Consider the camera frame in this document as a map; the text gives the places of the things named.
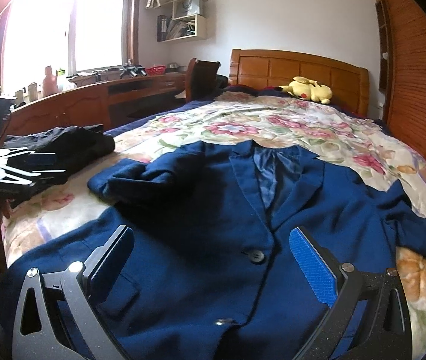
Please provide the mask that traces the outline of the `navy blue suit jacket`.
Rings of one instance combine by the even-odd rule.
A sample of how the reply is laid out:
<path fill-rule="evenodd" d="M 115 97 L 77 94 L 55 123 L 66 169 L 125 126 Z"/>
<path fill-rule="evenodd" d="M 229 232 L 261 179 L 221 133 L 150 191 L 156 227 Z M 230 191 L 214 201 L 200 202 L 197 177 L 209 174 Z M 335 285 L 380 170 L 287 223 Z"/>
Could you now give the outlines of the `navy blue suit jacket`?
<path fill-rule="evenodd" d="M 7 332 L 29 268 L 84 260 L 119 225 L 135 246 L 97 310 L 132 359 L 291 359 L 326 311 L 290 251 L 298 226 L 366 272 L 392 267 L 399 246 L 426 257 L 426 219 L 399 182 L 381 192 L 300 146 L 198 141 L 124 159 L 88 188 L 111 207 L 6 272 Z"/>

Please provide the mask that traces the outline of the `floral quilt bedspread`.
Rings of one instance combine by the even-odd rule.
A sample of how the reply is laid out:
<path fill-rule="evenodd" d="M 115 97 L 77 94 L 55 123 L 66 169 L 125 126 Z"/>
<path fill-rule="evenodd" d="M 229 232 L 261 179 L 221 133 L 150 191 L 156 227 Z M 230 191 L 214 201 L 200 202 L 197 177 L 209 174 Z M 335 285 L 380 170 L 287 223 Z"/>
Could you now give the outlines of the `floral quilt bedspread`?
<path fill-rule="evenodd" d="M 271 94 L 226 90 L 212 100 L 159 115 L 137 128 L 112 132 L 115 149 L 89 164 L 68 183 L 19 204 L 5 222 L 8 269 L 31 250 L 98 219 L 111 202 L 93 194 L 89 180 L 124 159 L 149 164 L 198 141 L 234 146 L 244 141 L 270 149 L 300 146 L 329 164 L 355 171 L 369 187 L 387 191 L 399 182 L 413 212 L 426 219 L 426 161 L 385 134 L 370 119 L 357 119 L 330 106 Z M 395 250 L 412 329 L 412 359 L 426 359 L 426 257 Z"/>

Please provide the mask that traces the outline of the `black folded garment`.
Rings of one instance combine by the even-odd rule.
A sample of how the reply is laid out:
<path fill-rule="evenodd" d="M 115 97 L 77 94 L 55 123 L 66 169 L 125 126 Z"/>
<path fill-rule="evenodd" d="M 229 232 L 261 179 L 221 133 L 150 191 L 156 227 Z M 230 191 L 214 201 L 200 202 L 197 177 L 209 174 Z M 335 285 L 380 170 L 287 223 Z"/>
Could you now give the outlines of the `black folded garment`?
<path fill-rule="evenodd" d="M 116 147 L 112 136 L 103 132 L 101 124 L 79 127 L 54 127 L 25 136 L 8 135 L 5 149 L 26 147 L 30 153 L 11 158 L 9 164 L 22 170 L 64 170 L 67 176 L 112 153 Z"/>

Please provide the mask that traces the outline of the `pink bottle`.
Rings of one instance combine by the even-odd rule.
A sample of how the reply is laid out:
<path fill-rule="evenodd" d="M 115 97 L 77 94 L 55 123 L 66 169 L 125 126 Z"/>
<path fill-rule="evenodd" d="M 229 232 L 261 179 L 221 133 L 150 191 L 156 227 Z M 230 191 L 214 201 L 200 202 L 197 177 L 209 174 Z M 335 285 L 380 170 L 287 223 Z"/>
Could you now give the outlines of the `pink bottle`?
<path fill-rule="evenodd" d="M 42 96 L 44 98 L 59 92 L 58 76 L 53 74 L 52 66 L 45 67 L 45 77 L 42 82 Z"/>

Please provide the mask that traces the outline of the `wooden desk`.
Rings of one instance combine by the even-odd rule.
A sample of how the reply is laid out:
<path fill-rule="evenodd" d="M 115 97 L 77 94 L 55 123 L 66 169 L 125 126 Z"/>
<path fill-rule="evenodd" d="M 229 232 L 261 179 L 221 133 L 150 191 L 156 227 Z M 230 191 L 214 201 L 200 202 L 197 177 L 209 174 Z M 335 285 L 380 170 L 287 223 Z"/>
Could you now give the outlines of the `wooden desk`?
<path fill-rule="evenodd" d="M 14 110 L 5 132 L 39 133 L 54 127 L 102 125 L 110 130 L 179 105 L 185 74 L 111 80 L 45 97 Z"/>

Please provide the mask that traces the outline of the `black binoculars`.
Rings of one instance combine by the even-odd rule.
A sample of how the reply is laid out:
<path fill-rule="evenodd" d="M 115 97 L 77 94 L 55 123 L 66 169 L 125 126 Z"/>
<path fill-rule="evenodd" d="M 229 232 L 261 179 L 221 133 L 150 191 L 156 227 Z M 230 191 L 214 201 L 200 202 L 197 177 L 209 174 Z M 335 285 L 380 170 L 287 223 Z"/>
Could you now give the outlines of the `black binoculars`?
<path fill-rule="evenodd" d="M 142 65 L 134 64 L 131 59 L 129 59 L 127 63 L 122 66 L 122 68 L 123 70 L 119 76 L 120 79 L 123 79 L 124 77 L 136 78 L 147 76 L 146 69 Z"/>

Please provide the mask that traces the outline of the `window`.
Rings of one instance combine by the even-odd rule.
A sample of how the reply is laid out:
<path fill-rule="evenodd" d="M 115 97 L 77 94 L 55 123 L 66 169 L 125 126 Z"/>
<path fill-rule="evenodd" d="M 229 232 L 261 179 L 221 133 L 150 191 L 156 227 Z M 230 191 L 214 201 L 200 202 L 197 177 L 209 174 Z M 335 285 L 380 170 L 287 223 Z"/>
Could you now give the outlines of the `window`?
<path fill-rule="evenodd" d="M 0 0 L 0 87 L 138 63 L 140 0 Z"/>

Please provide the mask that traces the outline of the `red basket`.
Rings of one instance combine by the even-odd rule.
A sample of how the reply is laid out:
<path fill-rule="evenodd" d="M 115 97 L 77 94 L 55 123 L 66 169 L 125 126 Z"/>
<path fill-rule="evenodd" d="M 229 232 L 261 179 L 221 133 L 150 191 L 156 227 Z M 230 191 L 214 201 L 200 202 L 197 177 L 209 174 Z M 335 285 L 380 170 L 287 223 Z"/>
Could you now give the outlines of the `red basket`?
<path fill-rule="evenodd" d="M 166 72 L 165 65 L 154 65 L 145 69 L 148 76 L 160 76 Z"/>

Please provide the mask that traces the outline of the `wooden chair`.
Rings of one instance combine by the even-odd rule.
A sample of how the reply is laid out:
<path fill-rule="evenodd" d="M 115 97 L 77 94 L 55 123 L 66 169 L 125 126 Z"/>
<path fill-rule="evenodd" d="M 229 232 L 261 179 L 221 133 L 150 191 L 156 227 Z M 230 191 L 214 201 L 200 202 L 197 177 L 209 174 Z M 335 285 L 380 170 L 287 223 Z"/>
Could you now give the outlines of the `wooden chair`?
<path fill-rule="evenodd" d="M 177 94 L 175 99 L 185 103 L 200 100 L 215 91 L 217 72 L 221 67 L 219 61 L 212 62 L 192 58 L 187 66 L 184 91 Z"/>

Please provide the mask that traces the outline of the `wooden bed headboard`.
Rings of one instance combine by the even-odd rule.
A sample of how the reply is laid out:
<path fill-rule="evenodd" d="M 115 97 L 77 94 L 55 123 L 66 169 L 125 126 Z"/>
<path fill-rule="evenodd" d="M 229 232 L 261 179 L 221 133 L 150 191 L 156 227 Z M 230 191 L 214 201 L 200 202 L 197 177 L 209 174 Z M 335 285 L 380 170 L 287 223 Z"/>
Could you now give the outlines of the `wooden bed headboard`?
<path fill-rule="evenodd" d="M 318 80 L 333 91 L 332 103 L 344 111 L 367 116 L 369 74 L 332 58 L 273 49 L 233 49 L 229 83 L 254 89 L 285 86 L 293 77 Z"/>

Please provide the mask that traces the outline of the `yellow plush toy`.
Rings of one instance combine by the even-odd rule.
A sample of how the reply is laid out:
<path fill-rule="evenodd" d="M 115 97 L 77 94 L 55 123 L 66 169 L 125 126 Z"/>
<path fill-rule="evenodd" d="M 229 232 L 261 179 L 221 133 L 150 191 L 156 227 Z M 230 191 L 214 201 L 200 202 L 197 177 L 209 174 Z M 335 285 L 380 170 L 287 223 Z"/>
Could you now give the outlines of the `yellow plush toy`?
<path fill-rule="evenodd" d="M 303 76 L 296 76 L 288 85 L 282 85 L 281 90 L 297 98 L 330 104 L 333 91 L 327 85 L 321 84 L 317 80 L 310 80 Z"/>

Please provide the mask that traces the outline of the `louvered wooden wardrobe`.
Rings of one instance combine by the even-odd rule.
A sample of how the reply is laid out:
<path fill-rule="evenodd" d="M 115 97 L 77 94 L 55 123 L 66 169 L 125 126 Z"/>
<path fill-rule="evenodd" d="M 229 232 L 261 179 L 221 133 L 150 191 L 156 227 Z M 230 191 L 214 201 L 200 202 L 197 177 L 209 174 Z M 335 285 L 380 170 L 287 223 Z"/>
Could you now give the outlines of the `louvered wooden wardrobe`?
<path fill-rule="evenodd" d="M 426 14 L 414 0 L 376 0 L 383 119 L 426 159 Z"/>

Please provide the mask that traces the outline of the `white wall shelf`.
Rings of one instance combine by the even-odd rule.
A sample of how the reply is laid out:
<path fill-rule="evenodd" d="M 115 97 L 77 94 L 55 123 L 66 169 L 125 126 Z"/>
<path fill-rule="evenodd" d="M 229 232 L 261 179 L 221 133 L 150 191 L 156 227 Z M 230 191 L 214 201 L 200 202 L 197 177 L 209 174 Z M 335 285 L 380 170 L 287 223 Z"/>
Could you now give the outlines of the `white wall shelf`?
<path fill-rule="evenodd" d="M 160 8 L 170 9 L 157 16 L 157 42 L 206 39 L 204 3 L 208 0 L 161 0 Z"/>

